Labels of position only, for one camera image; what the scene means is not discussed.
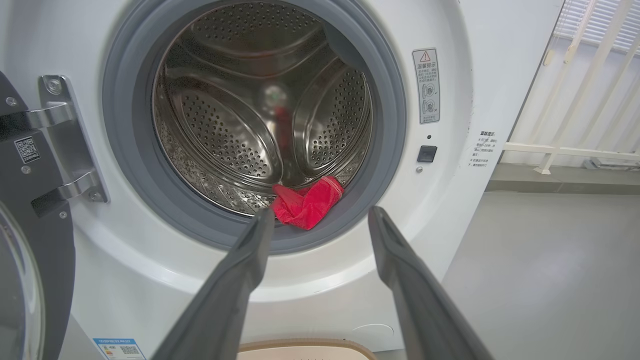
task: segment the door hinge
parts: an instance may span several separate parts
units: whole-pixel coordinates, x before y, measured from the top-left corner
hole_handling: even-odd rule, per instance
[[[70,81],[64,76],[40,76],[38,92],[41,109],[6,116],[23,129],[38,129],[45,135],[65,183],[57,189],[60,198],[66,200],[82,195],[92,202],[107,202],[105,188],[83,133]],[[7,100],[7,104],[15,106],[16,99],[20,99],[18,94],[11,97],[12,101]]]

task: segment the screw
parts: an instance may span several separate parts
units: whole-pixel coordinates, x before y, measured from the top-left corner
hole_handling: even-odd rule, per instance
[[[58,79],[50,79],[47,81],[47,91],[53,95],[62,93],[62,83]]]
[[[102,195],[99,192],[90,192],[89,199],[92,201],[100,201],[102,200]]]

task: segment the warning triangle symbol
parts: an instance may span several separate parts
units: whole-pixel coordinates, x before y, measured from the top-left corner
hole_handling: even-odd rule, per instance
[[[427,52],[425,51],[424,55],[422,55],[422,57],[420,58],[420,62],[424,63],[424,62],[427,62],[427,61],[431,61],[431,58],[429,57],[429,54],[427,54]]]

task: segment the white washing machine panel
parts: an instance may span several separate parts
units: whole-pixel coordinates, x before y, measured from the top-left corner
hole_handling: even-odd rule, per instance
[[[387,39],[406,95],[403,155],[378,204],[441,279],[518,116],[562,0],[360,3]],[[39,104],[38,76],[70,79],[111,199],[72,203],[72,313],[90,338],[134,338],[149,356],[225,254],[151,211],[113,156],[102,77],[113,36],[136,2],[16,0],[3,6],[1,70],[32,108]],[[432,124],[419,123],[412,56],[425,48],[436,48],[439,64],[440,121]],[[493,151],[474,157],[485,142],[495,145],[488,147]],[[438,147],[433,163],[417,162],[421,145]],[[243,340],[320,336],[373,351],[401,348],[391,292],[374,269],[364,218],[321,247],[271,257],[252,293]]]

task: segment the washing machine door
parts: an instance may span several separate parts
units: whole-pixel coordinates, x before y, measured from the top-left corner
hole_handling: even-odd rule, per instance
[[[38,127],[60,114],[28,111],[2,73],[0,95],[0,357],[57,359],[76,251],[65,198],[70,188]]]

